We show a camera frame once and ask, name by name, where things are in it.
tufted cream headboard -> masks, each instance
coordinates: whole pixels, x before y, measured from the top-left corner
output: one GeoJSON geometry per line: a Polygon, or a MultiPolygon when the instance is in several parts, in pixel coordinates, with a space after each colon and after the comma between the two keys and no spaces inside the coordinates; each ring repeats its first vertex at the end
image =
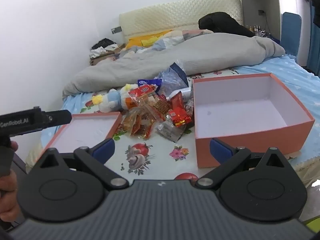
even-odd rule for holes
{"type": "Polygon", "coordinates": [[[148,6],[119,15],[124,39],[168,29],[198,28],[198,20],[213,12],[226,12],[243,25],[240,0],[184,0],[148,6]]]}

plush toy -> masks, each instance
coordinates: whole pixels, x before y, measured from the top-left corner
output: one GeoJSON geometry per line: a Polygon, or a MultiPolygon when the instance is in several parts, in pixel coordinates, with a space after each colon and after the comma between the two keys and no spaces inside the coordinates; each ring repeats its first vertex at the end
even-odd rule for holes
{"type": "Polygon", "coordinates": [[[121,108],[128,110],[135,106],[128,92],[137,87],[137,84],[126,84],[120,91],[110,89],[110,91],[103,96],[93,96],[92,103],[98,105],[99,111],[102,113],[119,111],[121,108]]]}

bottle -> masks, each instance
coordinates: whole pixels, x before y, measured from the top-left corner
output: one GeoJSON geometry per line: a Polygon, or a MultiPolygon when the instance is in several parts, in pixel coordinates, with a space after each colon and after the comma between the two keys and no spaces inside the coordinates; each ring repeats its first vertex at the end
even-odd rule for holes
{"type": "Polygon", "coordinates": [[[173,91],[166,99],[167,101],[170,101],[171,98],[173,98],[176,94],[178,94],[181,91],[182,93],[182,100],[184,103],[188,102],[188,100],[190,99],[190,95],[191,95],[191,87],[187,87],[187,88],[181,88],[181,89],[177,89],[175,91],[173,91]]]}

hand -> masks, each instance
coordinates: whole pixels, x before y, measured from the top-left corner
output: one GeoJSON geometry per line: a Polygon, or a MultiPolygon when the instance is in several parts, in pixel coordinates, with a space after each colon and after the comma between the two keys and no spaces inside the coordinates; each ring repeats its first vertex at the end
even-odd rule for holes
{"type": "MultiPolygon", "coordinates": [[[[16,151],[18,144],[11,142],[11,148],[16,151]]],[[[17,202],[17,176],[13,170],[9,176],[0,178],[0,189],[8,191],[4,196],[0,196],[0,219],[14,222],[20,213],[20,208],[17,202]]]]}

blue bedsheet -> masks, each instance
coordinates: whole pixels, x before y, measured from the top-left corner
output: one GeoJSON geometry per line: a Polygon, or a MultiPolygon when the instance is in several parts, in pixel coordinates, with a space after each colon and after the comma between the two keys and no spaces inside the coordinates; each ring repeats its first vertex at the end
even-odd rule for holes
{"type": "MultiPolygon", "coordinates": [[[[259,65],[234,68],[239,74],[270,73],[275,74],[300,99],[316,119],[315,124],[301,149],[302,154],[290,160],[292,166],[320,155],[320,78],[308,73],[288,56],[269,58],[259,65]]],[[[78,114],[89,101],[92,93],[69,96],[62,109],[78,114]]],[[[43,130],[41,143],[46,146],[57,131],[57,127],[43,130]]]]}

